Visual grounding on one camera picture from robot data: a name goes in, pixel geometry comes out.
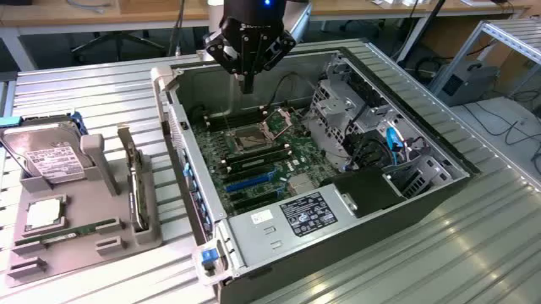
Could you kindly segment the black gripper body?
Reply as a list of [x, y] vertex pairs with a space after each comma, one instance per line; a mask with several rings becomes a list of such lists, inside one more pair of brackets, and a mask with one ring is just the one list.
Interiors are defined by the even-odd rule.
[[233, 48], [242, 55], [244, 70], [249, 72], [260, 34], [285, 30], [286, 1], [225, 1], [221, 30]]

